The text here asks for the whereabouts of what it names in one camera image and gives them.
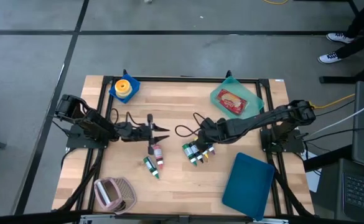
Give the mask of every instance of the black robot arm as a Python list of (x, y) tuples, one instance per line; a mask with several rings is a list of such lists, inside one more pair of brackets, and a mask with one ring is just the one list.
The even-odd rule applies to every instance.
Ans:
[(125, 142), (148, 141), (149, 154), (153, 154), (152, 145), (169, 136), (153, 137), (153, 131), (169, 131), (153, 123), (151, 114), (147, 115), (147, 124), (135, 123), (133, 126), (128, 120), (113, 124), (97, 110), (90, 108), (85, 100), (72, 95), (63, 95), (55, 110), (55, 117), (78, 125), (83, 130), (83, 137), (94, 142), (118, 141)]
[(273, 139), (280, 139), (298, 126), (310, 125), (315, 120), (315, 114), (308, 101), (294, 100), (288, 105), (282, 105), (272, 111), (246, 119), (220, 118), (214, 123), (205, 118), (200, 124), (196, 145), (204, 149), (207, 144), (231, 144), (238, 141), (248, 131), (282, 121), (282, 124), (272, 128)]

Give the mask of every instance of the yellow cable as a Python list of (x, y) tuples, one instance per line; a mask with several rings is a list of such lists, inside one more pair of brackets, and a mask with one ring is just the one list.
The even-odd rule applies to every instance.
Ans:
[(332, 105), (334, 105), (334, 104), (337, 104), (337, 103), (341, 102), (342, 100), (346, 100), (347, 98), (353, 97), (354, 95), (355, 95), (355, 94), (351, 94), (351, 95), (345, 96), (345, 97), (343, 97), (343, 98), (341, 98), (341, 99), (339, 99), (339, 100), (336, 100), (336, 101), (334, 101), (334, 102), (332, 102), (332, 103), (329, 103), (329, 104), (327, 104), (327, 105), (325, 105), (325, 106), (316, 106), (316, 105), (314, 105), (314, 104), (313, 104), (312, 102), (310, 102), (310, 101), (309, 101), (309, 103), (310, 103), (310, 105), (311, 105), (311, 106), (313, 106), (313, 109), (324, 109), (324, 108), (327, 108), (327, 107), (332, 106)]
[(277, 4), (277, 5), (285, 4), (285, 3), (288, 2), (288, 0), (285, 0), (283, 2), (271, 2), (271, 1), (268, 1), (268, 0), (262, 0), (262, 1), (267, 2), (269, 4)]

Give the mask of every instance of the shoe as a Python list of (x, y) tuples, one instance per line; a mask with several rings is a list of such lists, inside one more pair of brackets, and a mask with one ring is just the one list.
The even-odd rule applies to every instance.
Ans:
[(329, 33), (326, 35), (328, 40), (334, 41), (334, 42), (341, 42), (344, 44), (349, 44), (350, 42), (354, 41), (354, 38), (345, 37), (345, 34), (343, 33)]
[(317, 58), (317, 60), (320, 63), (334, 63), (334, 62), (339, 62), (342, 59), (338, 58), (337, 53), (332, 52), (327, 55), (321, 55), (320, 57)]

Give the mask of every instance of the black pants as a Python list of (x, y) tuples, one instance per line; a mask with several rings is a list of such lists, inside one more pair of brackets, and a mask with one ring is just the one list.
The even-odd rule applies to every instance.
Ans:
[[(345, 36), (349, 38), (355, 38), (358, 33), (364, 28), (364, 8), (359, 12), (352, 24), (346, 31)], [(338, 58), (346, 58), (364, 49), (364, 37), (359, 38), (352, 43), (345, 45), (335, 51)]]

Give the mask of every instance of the wooden table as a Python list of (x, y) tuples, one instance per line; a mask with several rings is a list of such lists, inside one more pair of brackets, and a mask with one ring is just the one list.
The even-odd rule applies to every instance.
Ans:
[[(96, 108), (103, 76), (87, 76), (82, 90), (82, 98), (92, 108)], [(285, 84), (282, 80), (269, 80), (274, 107), (289, 103)], [(120, 119), (125, 119), (129, 111), (136, 122), (146, 122), (147, 114), (152, 113), (154, 122), (170, 129), (170, 137), (159, 144), (164, 155), (164, 169), (159, 171), (160, 180), (153, 177), (143, 163), (147, 156), (147, 142), (111, 142), (105, 150), (100, 177), (125, 177), (133, 185), (138, 202), (129, 213), (148, 214), (190, 214), (190, 215), (241, 215), (242, 213), (222, 204), (222, 194), (238, 152), (243, 152), (261, 161), (266, 155), (261, 150), (259, 130), (250, 131), (238, 142), (230, 145), (216, 144), (216, 155), (210, 155), (209, 162), (194, 167), (186, 158), (182, 145), (193, 140), (178, 137), (174, 128), (184, 124), (191, 129), (198, 126), (193, 112), (213, 120), (224, 117), (222, 112), (211, 104), (210, 92), (219, 83), (185, 82), (142, 82), (140, 91), (126, 105), (114, 99), (113, 108), (119, 111)], [(254, 84), (244, 84), (256, 93)], [(107, 86), (102, 115), (108, 101)], [(265, 111), (266, 94), (262, 88)], [(57, 186), (52, 208), (59, 208), (79, 185), (86, 159), (86, 149), (77, 149), (68, 155)], [(292, 153), (284, 153), (287, 179), (291, 190), (305, 208), (314, 213), (306, 175), (302, 161)], [(87, 208), (91, 184), (85, 191), (82, 208)], [(278, 186), (281, 210), (286, 212), (284, 195)], [(95, 202), (94, 212), (104, 212)], [(269, 193), (265, 216), (274, 215), (274, 205)]]

